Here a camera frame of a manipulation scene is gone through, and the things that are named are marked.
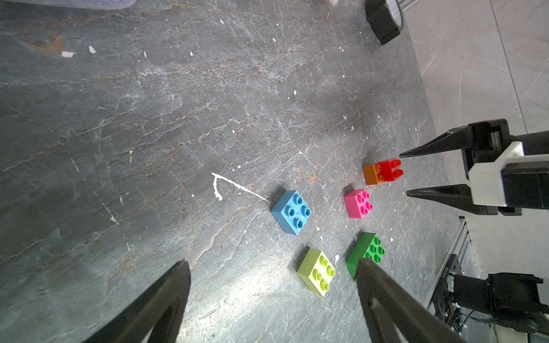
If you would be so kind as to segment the orange lego brick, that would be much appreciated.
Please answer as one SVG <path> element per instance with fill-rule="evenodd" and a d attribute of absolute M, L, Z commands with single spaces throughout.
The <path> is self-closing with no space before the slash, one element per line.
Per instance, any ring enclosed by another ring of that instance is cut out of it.
<path fill-rule="evenodd" d="M 363 173 L 368 186 L 374 186 L 384 182 L 384 177 L 381 173 L 381 166 L 379 164 L 363 166 Z"/>

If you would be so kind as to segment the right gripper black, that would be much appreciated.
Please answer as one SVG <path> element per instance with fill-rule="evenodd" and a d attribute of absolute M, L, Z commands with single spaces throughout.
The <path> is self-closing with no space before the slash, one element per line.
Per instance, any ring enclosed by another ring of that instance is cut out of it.
<path fill-rule="evenodd" d="M 525 155 L 548 155 L 547 131 L 515 137 L 509 132 L 507 121 L 502 119 L 498 121 L 482 121 L 470 126 L 453 128 L 420 147 L 401 153 L 399 157 L 419 157 L 463 149 L 463 162 L 466 178 L 468 179 L 468 172 L 475 163 L 495 161 L 510 143 L 515 141 L 523 143 Z M 469 186 L 467 184 L 456 184 L 407 190 L 406 195 L 408 197 L 446 204 L 447 206 L 476 215 L 497 215 L 498 212 L 518 213 L 524 209 L 474 204 L 470 182 Z"/>

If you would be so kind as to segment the red lego brick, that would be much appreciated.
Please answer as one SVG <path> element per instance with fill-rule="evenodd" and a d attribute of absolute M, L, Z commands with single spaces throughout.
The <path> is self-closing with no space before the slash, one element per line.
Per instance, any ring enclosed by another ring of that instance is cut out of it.
<path fill-rule="evenodd" d="M 377 163 L 384 182 L 394 182 L 404 175 L 399 159 L 391 159 Z"/>

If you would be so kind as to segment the lime lego brick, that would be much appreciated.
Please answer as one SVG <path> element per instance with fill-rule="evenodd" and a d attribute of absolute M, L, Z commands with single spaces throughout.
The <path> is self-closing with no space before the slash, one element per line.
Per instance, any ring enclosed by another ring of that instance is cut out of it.
<path fill-rule="evenodd" d="M 330 290 L 336 270 L 323 251 L 309 248 L 297 274 L 312 292 L 324 297 Z"/>

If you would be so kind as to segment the black round clock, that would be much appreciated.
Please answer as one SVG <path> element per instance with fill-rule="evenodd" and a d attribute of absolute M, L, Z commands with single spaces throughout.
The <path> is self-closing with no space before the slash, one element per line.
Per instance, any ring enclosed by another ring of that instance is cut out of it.
<path fill-rule="evenodd" d="M 365 13 L 374 34 L 385 45 L 404 30 L 404 18 L 397 0 L 365 0 Z"/>

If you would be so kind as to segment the pink lego brick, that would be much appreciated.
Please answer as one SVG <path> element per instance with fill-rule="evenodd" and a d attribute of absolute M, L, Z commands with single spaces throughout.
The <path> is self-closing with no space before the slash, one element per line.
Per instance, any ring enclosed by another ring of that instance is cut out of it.
<path fill-rule="evenodd" d="M 373 210 L 367 190 L 353 190 L 344 197 L 350 218 L 362 219 Z"/>

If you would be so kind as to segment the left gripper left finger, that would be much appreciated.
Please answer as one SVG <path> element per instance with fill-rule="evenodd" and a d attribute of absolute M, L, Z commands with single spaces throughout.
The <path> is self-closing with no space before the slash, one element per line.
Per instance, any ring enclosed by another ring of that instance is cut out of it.
<path fill-rule="evenodd" d="M 87 342 L 175 342 L 190 293 L 191 273 L 182 260 L 167 270 Z"/>

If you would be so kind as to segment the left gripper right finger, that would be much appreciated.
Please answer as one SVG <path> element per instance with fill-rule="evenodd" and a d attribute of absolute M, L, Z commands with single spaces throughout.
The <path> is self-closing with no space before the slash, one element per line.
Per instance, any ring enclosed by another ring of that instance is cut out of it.
<path fill-rule="evenodd" d="M 462 342 L 373 260 L 357 266 L 357 291 L 372 342 Z"/>

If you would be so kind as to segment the green lego brick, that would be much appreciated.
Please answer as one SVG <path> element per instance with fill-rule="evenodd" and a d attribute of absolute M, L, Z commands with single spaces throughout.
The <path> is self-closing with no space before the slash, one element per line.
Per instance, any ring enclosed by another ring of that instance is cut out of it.
<path fill-rule="evenodd" d="M 380 264 L 384 255 L 385 249 L 380 237 L 375 233 L 364 232 L 346 261 L 347 268 L 353 281 L 355 282 L 357 279 L 357 267 L 361 259 L 366 258 L 373 260 L 376 264 Z"/>

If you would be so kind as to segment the blue lego brick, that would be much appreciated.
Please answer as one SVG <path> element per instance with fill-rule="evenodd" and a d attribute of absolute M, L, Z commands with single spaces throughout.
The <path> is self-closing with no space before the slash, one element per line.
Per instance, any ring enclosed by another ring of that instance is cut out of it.
<path fill-rule="evenodd" d="M 287 234 L 298 235 L 303 230 L 313 211 L 297 190 L 287 191 L 271 210 L 278 224 Z"/>

